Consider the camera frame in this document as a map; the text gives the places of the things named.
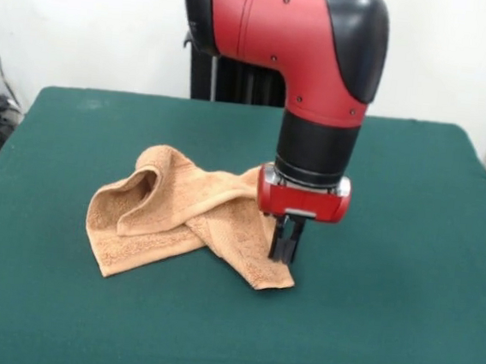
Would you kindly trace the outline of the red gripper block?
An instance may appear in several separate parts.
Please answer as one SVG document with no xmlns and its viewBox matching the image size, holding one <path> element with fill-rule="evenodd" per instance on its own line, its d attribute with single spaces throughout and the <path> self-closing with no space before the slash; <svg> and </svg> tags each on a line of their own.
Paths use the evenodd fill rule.
<svg viewBox="0 0 486 364">
<path fill-rule="evenodd" d="M 351 203 L 352 185 L 351 180 L 343 176 L 333 188 L 309 188 L 289 182 L 274 166 L 263 164 L 260 167 L 257 204 L 261 212 L 277 216 L 268 258 L 291 264 L 302 238 L 305 218 L 330 224 L 342 220 Z M 293 229 L 287 240 L 285 226 L 288 216 L 303 218 L 291 219 Z"/>
</svg>

